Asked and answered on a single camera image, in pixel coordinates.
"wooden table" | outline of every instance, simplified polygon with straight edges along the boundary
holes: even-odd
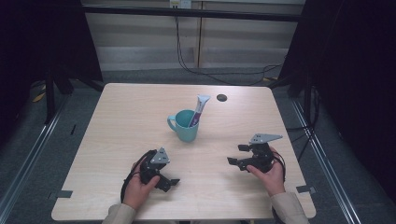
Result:
[[[211,95],[201,116],[197,138],[178,140],[166,122],[181,109],[195,109],[198,94]],[[217,100],[218,94],[228,97]],[[263,219],[272,217],[261,182],[228,163],[254,133],[281,134],[270,146],[287,164],[286,189],[305,185],[271,90],[264,87],[107,84],[92,115],[63,190],[55,220],[104,219],[120,202],[120,188],[132,164],[150,149],[164,147],[171,162],[161,173],[180,182],[168,192],[155,189],[136,219]],[[316,213],[309,193],[297,193],[308,217]]]

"tube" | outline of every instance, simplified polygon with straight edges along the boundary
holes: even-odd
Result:
[[[197,107],[195,108],[194,115],[192,116],[192,119],[190,121],[189,128],[193,127],[198,123],[202,111],[204,110],[204,106],[209,99],[210,99],[209,95],[198,95]]]

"teal mug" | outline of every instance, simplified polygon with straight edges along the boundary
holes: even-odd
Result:
[[[168,117],[169,127],[177,133],[177,137],[183,142],[192,142],[197,135],[199,122],[189,128],[193,115],[194,111],[185,109]]]

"hand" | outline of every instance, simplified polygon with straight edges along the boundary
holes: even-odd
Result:
[[[273,168],[267,173],[263,173],[252,165],[248,165],[247,169],[260,179],[270,197],[278,193],[286,192],[283,184],[283,168],[279,161],[274,160]]]
[[[129,181],[122,203],[125,203],[134,210],[137,210],[146,201],[151,190],[154,189],[157,183],[160,181],[160,177],[157,175],[152,177],[147,185],[145,185],[140,180],[140,174],[138,173],[140,172],[140,163],[137,165],[134,171],[137,174],[134,174],[134,176],[132,176],[131,180]]]

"forearm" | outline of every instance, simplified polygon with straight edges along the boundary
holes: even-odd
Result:
[[[277,215],[286,224],[309,223],[295,193],[284,192],[276,194],[271,197],[271,203]]]
[[[108,215],[102,224],[130,224],[136,216],[136,211],[124,204],[114,204],[108,209]]]

